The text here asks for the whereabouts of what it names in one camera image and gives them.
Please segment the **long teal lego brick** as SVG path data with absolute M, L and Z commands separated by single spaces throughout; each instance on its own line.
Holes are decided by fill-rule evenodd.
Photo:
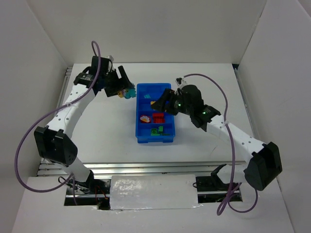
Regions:
M 128 93 L 129 93 L 130 98 L 136 97 L 136 87 L 134 84 L 132 84 L 132 87 L 129 88 Z

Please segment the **teal printed lego block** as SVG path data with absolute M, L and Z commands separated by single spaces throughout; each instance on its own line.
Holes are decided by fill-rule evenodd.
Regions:
M 124 89 L 124 90 L 122 90 L 123 97 L 124 97 L 125 99 L 130 99 L 128 90 L 129 90 L 129 89 Z

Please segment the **red sloped lego piece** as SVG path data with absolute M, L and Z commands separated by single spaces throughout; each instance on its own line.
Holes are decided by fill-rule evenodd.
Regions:
M 153 123 L 163 124 L 165 123 L 165 118 L 153 118 Z

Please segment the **red flower lego brick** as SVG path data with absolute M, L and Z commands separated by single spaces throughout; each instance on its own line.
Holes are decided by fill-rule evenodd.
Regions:
M 141 115 L 139 117 L 139 120 L 141 123 L 151 123 L 152 122 L 152 119 L 150 116 L 147 116 L 147 115 Z

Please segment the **small green lego brick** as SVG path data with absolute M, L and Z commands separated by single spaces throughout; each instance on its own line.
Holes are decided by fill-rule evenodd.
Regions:
M 158 131 L 156 128 L 151 129 L 151 136 L 157 136 L 159 135 Z

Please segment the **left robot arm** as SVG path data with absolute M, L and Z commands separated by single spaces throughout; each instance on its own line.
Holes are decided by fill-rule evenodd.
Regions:
M 112 56 L 93 56 L 91 65 L 76 76 L 68 98 L 55 117 L 34 131 L 39 155 L 71 175 L 70 186 L 78 185 L 88 193 L 105 184 L 95 179 L 92 170 L 79 160 L 78 148 L 71 137 L 84 110 L 102 90 L 107 97 L 136 97 L 135 85 L 123 66 L 113 67 Z

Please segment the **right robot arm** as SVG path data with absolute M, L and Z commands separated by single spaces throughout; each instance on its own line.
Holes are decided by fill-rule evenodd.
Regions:
M 204 104 L 195 85 L 188 84 L 176 91 L 166 88 L 151 108 L 173 116 L 186 114 L 196 128 L 234 145 L 235 155 L 240 155 L 245 163 L 219 166 L 214 175 L 224 184 L 247 182 L 262 191 L 282 172 L 278 146 L 257 140 L 226 121 L 217 109 Z

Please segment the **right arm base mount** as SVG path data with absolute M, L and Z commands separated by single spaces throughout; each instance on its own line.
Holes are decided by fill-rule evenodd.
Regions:
M 229 184 L 216 181 L 211 176 L 197 176 L 192 184 L 197 189 L 198 203 L 222 202 L 227 195 Z

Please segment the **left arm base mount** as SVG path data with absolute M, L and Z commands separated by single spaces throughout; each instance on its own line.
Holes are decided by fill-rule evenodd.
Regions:
M 91 189 L 87 189 L 72 180 L 66 184 L 65 206 L 95 206 L 99 210 L 110 210 L 111 179 L 97 180 Z

